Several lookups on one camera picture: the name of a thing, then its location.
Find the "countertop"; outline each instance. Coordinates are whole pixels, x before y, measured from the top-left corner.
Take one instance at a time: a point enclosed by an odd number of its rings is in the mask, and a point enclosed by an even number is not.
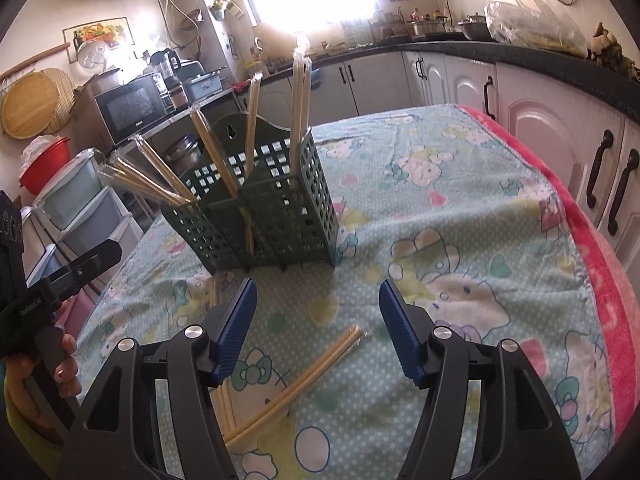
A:
[[[578,59],[538,48],[524,48],[502,43],[480,41],[430,41],[387,46],[371,46],[348,50],[336,56],[314,62],[314,68],[322,68],[356,57],[373,56],[385,52],[439,52],[448,56],[464,57],[485,63],[504,63],[531,70],[557,79],[590,94],[626,116],[640,123],[640,84],[610,70],[597,66],[592,61]],[[292,70],[278,72],[264,79],[268,84],[290,77]]]

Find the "microwave oven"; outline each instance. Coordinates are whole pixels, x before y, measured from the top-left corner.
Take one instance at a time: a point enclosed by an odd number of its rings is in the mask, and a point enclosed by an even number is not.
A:
[[[109,138],[94,145],[105,152],[175,112],[164,80],[157,73],[107,90],[97,95],[95,102]]]

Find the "round cutting board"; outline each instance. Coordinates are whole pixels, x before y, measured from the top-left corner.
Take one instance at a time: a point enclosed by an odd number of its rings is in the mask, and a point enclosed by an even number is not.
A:
[[[2,102],[2,126],[15,139],[29,139],[52,121],[60,96],[56,84],[34,72],[11,85]]]
[[[53,120],[42,132],[43,134],[53,134],[62,128],[69,120],[69,111],[74,104],[75,85],[73,81],[71,81],[69,74],[59,68],[45,68],[41,70],[40,73],[55,83],[58,88],[58,94],[60,95]]]

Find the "plastic bag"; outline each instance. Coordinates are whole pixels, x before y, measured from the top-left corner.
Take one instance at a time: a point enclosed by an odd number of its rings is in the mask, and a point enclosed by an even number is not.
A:
[[[22,165],[18,171],[18,177],[23,176],[24,172],[29,169],[31,163],[36,160],[44,150],[59,139],[60,137],[50,135],[42,135],[33,139],[29,145],[22,150],[22,155],[20,156]]]
[[[587,57],[587,40],[567,14],[560,20],[543,0],[516,3],[491,2],[484,8],[486,25],[494,40]]]

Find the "white cabinet door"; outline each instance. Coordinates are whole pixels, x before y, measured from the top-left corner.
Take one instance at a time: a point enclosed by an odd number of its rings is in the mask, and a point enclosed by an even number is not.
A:
[[[626,120],[614,187],[598,229],[616,251],[637,298],[640,298],[640,169],[633,168],[638,168],[639,152],[640,126]],[[624,186],[620,181],[627,175]]]
[[[487,85],[489,113],[498,116],[498,78],[494,65],[447,56],[445,67],[452,104],[471,106],[485,112],[484,88]]]
[[[342,63],[323,66],[317,70],[311,81],[309,125],[357,117],[358,110]]]
[[[500,124],[553,170],[597,226],[618,165],[624,116],[546,76],[501,64],[496,69]],[[603,142],[600,169],[594,171],[597,179],[588,200],[591,167]]]
[[[420,56],[420,72],[426,78],[424,85],[427,92],[427,104],[444,105],[449,103],[445,55],[423,53]]]
[[[273,83],[269,83],[267,79],[262,83],[258,97],[258,115],[276,126],[290,127],[291,85],[288,78]]]
[[[359,115],[411,107],[401,52],[351,59],[344,67]]]
[[[420,52],[403,52],[404,71],[409,81],[409,95],[412,106],[426,106],[431,104],[427,96],[427,87],[420,76]]]

